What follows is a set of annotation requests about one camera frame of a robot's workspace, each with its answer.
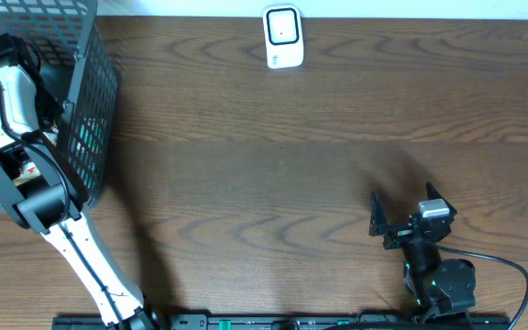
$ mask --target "table surface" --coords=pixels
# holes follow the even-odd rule
[[[369,194],[396,221],[427,181],[459,212],[445,245],[528,269],[528,22],[305,19],[305,62],[281,71],[260,19],[97,25],[121,83],[94,221],[159,307],[412,306],[402,253],[368,235]],[[474,311],[512,316],[523,276],[473,261]],[[95,313],[61,255],[0,214],[0,328]]]

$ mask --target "basket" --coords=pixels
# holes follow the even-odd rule
[[[96,11],[96,0],[0,0],[0,35],[34,46],[46,87],[64,108],[57,149],[79,173],[90,204],[101,191],[117,92]]]

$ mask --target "small white electronic device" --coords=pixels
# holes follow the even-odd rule
[[[266,9],[262,20],[268,66],[281,69],[301,65],[304,43],[299,9],[294,5],[273,6]]]

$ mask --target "white arm segment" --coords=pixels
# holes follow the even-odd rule
[[[140,288],[126,277],[124,272],[117,266],[111,252],[99,237],[86,206],[83,208],[81,215],[82,218],[77,221],[67,219],[51,226],[49,234],[42,235],[69,261],[72,269],[81,279],[82,284],[93,296],[101,312],[103,322],[106,325],[110,323],[117,324],[117,315],[107,300],[105,293],[79,258],[71,242],[64,235],[61,226],[71,233],[72,240],[81,251],[82,256],[101,283],[107,287],[122,320],[133,316],[137,308],[144,307],[144,297]]]
[[[36,85],[27,72],[19,65],[0,68],[0,86],[4,90],[5,120],[9,129],[20,136],[39,128],[36,115]],[[1,129],[0,116],[0,148],[14,140]]]

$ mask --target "white wall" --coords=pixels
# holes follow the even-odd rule
[[[98,0],[98,15],[259,17],[297,6],[304,17],[528,19],[528,0]]]

